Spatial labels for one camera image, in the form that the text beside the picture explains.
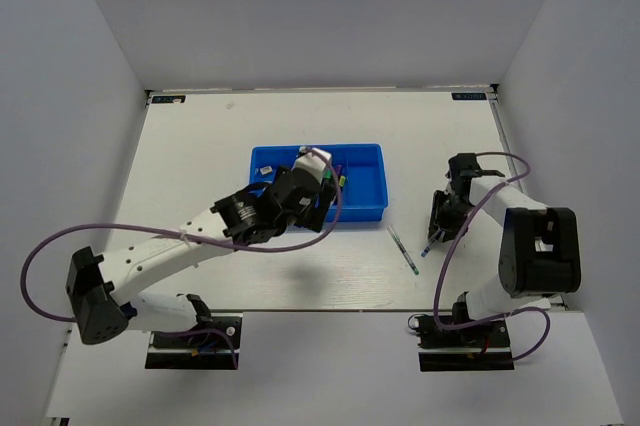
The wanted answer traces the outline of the green ink pen refill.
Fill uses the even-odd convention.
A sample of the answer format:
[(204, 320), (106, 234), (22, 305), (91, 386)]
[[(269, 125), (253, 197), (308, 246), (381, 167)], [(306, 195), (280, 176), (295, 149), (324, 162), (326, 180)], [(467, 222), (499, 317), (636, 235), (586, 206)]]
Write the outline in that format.
[(388, 226), (387, 227), (387, 231), (389, 232), (392, 240), (394, 241), (395, 245), (397, 246), (397, 248), (399, 249), (401, 255), (403, 256), (405, 262), (407, 263), (408, 267), (410, 268), (410, 270), (412, 271), (412, 273), (415, 276), (418, 276), (420, 274), (415, 262), (413, 261), (413, 259), (411, 258), (408, 250), (406, 249), (406, 247), (404, 246), (404, 244), (402, 243), (400, 237), (398, 236), (398, 234), (396, 233), (396, 231), (394, 230), (394, 228), (392, 226)]

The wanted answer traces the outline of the table corner label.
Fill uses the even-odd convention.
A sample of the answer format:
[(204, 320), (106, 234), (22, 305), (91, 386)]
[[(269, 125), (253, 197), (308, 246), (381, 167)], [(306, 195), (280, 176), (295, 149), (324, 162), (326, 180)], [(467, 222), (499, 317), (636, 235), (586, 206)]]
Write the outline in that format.
[(182, 104), (185, 101), (185, 95), (155, 95), (151, 98), (152, 104)]
[(453, 92), (451, 94), (454, 101), (486, 101), (484, 92)]

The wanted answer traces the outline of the left table corner label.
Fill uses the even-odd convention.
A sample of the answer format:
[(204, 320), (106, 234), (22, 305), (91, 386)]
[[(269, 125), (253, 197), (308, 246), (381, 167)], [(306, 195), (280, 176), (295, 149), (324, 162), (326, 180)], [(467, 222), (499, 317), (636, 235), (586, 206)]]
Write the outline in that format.
[(185, 101), (185, 95), (155, 95), (151, 98), (152, 104), (182, 104)]

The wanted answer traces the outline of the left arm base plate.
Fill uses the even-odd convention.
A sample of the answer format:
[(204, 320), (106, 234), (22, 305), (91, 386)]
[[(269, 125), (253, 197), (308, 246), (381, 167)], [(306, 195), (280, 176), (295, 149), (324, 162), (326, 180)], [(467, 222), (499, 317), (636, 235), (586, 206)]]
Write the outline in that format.
[(215, 333), (189, 337), (152, 335), (147, 349), (147, 370), (234, 371), (240, 359), (243, 315), (213, 315), (212, 324), (233, 346)]

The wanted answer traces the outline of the blue divided plastic tray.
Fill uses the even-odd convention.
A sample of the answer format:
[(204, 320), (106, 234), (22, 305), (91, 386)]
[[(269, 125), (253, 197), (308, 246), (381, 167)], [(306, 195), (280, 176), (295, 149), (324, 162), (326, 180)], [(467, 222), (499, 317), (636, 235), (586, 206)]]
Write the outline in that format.
[[(334, 168), (342, 165), (347, 177), (342, 189), (340, 222), (379, 222), (388, 206), (388, 192), (382, 149), (375, 143), (317, 145), (332, 155)], [(249, 182), (266, 182), (275, 178), (279, 166), (292, 167), (300, 145), (256, 146), (251, 153)], [(273, 172), (261, 176), (258, 169), (271, 166)]]

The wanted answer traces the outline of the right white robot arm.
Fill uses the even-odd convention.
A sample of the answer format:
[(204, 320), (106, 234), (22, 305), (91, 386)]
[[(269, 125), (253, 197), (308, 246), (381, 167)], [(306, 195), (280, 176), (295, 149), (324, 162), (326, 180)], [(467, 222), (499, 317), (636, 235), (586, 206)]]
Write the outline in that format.
[(528, 162), (520, 173), (506, 177), (483, 168), (480, 157), (458, 153), (449, 159), (447, 186), (433, 195), (428, 226), (429, 246), (449, 246), (435, 286), (435, 307), (454, 253), (475, 217), (485, 213), (502, 229), (496, 273), (462, 294), (464, 311), (450, 324), (438, 313), (433, 315), (438, 329), (452, 331), (466, 345), (484, 337), (489, 322), (535, 311), (542, 299), (573, 293), (581, 285), (575, 213), (536, 201), (518, 189), (518, 182), (531, 172)]

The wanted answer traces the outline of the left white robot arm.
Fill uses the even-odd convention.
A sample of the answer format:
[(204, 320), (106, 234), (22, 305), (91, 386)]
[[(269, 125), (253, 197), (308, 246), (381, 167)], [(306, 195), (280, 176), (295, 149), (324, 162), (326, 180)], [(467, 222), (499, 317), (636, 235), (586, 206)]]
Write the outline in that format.
[(157, 234), (119, 251), (73, 253), (66, 293), (81, 341), (105, 343), (126, 330), (177, 332), (199, 345), (213, 321), (193, 293), (157, 295), (149, 287), (203, 261), (245, 250), (290, 226), (320, 231), (339, 181), (330, 172), (278, 169), (273, 182), (252, 183), (186, 222), (176, 237)]

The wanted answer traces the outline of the right table corner label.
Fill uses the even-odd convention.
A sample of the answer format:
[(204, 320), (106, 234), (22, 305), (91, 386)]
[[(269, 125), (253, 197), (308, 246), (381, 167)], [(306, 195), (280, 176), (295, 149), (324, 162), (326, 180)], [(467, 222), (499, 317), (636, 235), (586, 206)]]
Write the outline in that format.
[(453, 92), (451, 94), (454, 101), (486, 101), (484, 92)]

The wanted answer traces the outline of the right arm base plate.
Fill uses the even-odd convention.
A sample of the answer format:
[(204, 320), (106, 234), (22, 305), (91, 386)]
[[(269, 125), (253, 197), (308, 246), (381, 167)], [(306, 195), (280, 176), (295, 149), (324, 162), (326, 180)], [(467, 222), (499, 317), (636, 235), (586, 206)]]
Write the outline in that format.
[(418, 339), (419, 369), (423, 373), (514, 369), (504, 321), (449, 331), (438, 329), (431, 315), (415, 314), (407, 324)]

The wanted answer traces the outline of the blue ink pen refill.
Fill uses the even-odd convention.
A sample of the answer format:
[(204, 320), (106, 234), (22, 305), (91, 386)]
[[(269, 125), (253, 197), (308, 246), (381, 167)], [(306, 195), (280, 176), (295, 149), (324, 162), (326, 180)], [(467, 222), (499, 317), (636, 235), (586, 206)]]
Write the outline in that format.
[(421, 256), (422, 257), (426, 257), (429, 254), (429, 252), (434, 247), (434, 245), (437, 243), (437, 241), (439, 240), (441, 235), (442, 235), (442, 231), (441, 230), (437, 230), (436, 232), (434, 232), (432, 235), (429, 236), (429, 238), (427, 240), (427, 244), (426, 244), (426, 246), (424, 247), (424, 249), (421, 252)]

